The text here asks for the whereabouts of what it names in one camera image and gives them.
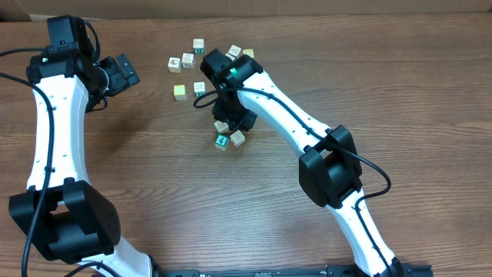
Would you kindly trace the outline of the white block plain top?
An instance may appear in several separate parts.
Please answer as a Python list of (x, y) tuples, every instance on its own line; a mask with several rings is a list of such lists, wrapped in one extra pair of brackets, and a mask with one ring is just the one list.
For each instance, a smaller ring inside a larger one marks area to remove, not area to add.
[(217, 133), (224, 134), (229, 132), (229, 126), (227, 122), (216, 121), (214, 123), (214, 128)]

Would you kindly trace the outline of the teal number four block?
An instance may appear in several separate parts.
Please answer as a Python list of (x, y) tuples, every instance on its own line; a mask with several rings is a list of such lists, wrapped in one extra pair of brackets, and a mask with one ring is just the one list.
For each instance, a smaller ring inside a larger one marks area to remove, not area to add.
[(223, 134), (218, 134), (217, 138), (214, 141), (214, 145), (217, 149), (225, 151), (229, 142), (229, 137)]

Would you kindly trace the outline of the yellow top wooden block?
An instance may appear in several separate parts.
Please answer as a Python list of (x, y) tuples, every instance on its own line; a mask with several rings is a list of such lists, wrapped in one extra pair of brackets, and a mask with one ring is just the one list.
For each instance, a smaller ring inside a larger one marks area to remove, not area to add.
[(187, 93), (185, 85), (175, 85), (173, 87), (173, 95), (177, 101), (186, 100)]

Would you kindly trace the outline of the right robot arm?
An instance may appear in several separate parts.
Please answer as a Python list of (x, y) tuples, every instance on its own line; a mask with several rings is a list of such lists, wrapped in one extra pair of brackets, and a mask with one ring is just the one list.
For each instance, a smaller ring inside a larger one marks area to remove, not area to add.
[(298, 157), (299, 183), (308, 198), (335, 217), (365, 276), (401, 276), (403, 268), (386, 246), (366, 205), (362, 165), (388, 179), (386, 172), (361, 157), (352, 134), (319, 122), (291, 101), (251, 56), (231, 58), (215, 49), (205, 55), (201, 72), (214, 86), (214, 119), (231, 132), (249, 131), (266, 121)]

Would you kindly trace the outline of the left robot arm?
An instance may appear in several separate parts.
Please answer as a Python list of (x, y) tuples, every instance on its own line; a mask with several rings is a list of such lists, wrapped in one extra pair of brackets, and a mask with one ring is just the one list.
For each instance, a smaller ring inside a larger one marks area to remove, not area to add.
[(91, 24), (70, 15), (47, 21), (50, 44), (36, 48), (24, 84), (37, 106), (35, 157), (24, 193), (9, 199), (9, 214), (25, 233), (25, 249), (48, 261), (102, 276), (160, 276), (155, 260), (121, 235), (115, 206), (90, 183), (84, 127), (89, 112), (136, 85), (124, 55), (102, 58)]

